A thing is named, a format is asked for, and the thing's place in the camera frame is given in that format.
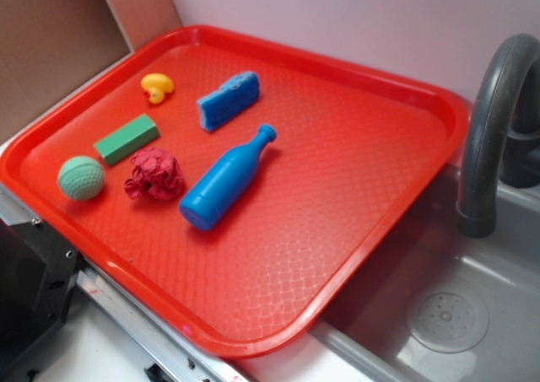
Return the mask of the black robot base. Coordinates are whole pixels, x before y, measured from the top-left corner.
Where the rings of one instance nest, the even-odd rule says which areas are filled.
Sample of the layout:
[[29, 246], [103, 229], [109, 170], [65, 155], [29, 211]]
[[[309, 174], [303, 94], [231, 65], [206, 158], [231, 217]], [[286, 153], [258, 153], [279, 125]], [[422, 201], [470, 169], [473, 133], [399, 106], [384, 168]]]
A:
[[48, 223], [1, 223], [1, 348], [63, 326], [81, 261]]

